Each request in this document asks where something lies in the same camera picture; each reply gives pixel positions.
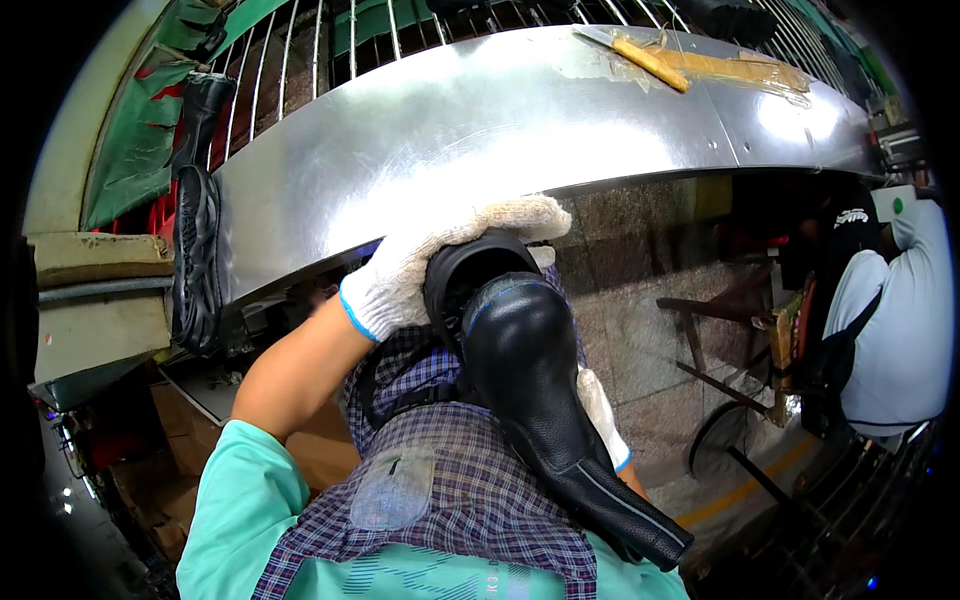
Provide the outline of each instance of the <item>blue glove cuff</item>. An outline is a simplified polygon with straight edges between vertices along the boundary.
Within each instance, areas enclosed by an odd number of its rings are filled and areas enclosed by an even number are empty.
[[[371,333],[369,329],[363,326],[357,316],[353,313],[353,309],[350,308],[350,305],[347,303],[347,297],[344,296],[344,283],[347,281],[347,278],[344,277],[344,280],[340,283],[340,303],[343,305],[344,310],[347,311],[347,316],[350,318],[350,322],[353,323],[353,326],[357,328],[357,331],[362,333],[368,339],[371,339],[375,342],[380,342],[376,339],[376,336]]]
[[[619,466],[613,468],[613,472],[618,473],[620,470],[627,466],[627,463],[630,462],[630,457],[633,455],[633,451],[630,448],[627,448],[627,458],[623,459],[623,462]]]

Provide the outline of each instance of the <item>yellow line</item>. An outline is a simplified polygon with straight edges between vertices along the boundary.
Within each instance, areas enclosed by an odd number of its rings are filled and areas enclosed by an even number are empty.
[[[777,476],[778,473],[780,473],[784,469],[790,467],[791,465],[799,461],[801,457],[803,457],[806,454],[806,452],[810,449],[810,447],[813,445],[813,442],[815,440],[816,439],[813,437],[808,437],[804,439],[802,442],[797,444],[792,450],[787,452],[786,456],[776,461],[770,467],[764,469],[763,472],[766,473],[767,477],[770,477],[771,479],[773,479],[774,477]],[[692,513],[687,513],[686,515],[682,515],[676,518],[675,520],[677,521],[678,525],[680,525],[683,528],[687,528],[693,523],[710,518],[721,511],[726,511],[731,506],[733,506],[740,500],[747,497],[757,487],[759,487],[759,484],[756,482],[755,479],[751,479],[746,484],[740,486],[733,492],[730,492],[724,497],[714,500],[713,502],[710,502],[704,508],[697,509],[696,511],[693,511]]]

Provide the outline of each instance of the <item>stainless steel sheet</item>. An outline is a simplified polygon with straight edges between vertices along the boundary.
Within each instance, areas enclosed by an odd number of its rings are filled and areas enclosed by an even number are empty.
[[[668,43],[739,50],[672,31]],[[286,116],[214,174],[224,302],[255,300],[435,204],[748,165],[871,171],[863,110],[823,84],[809,96],[805,109],[719,82],[682,95],[568,26],[392,62]],[[829,131],[811,129],[827,114]]]

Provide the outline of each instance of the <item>plaid apron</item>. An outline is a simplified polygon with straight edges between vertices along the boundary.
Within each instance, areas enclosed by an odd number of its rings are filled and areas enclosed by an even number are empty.
[[[544,276],[560,289],[556,268]],[[374,378],[377,413],[459,374],[456,356],[430,327],[405,327],[383,344]],[[579,337],[577,351],[586,363]],[[564,578],[567,598],[595,598],[596,559],[583,530],[507,446],[490,412],[441,402],[374,431],[356,394],[366,361],[345,380],[349,428],[363,461],[281,536],[253,598],[282,598],[306,559],[342,563],[389,543],[551,571]]]

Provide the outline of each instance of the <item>white shirt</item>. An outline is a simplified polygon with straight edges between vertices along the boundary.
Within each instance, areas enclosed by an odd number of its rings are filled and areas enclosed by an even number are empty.
[[[930,200],[909,205],[893,221],[903,254],[889,267],[873,251],[853,256],[830,304],[824,338],[847,327],[882,287],[874,316],[856,338],[853,371],[840,394],[847,420],[912,423],[947,404],[953,361],[953,267],[947,222]],[[910,425],[852,422],[869,436]]]

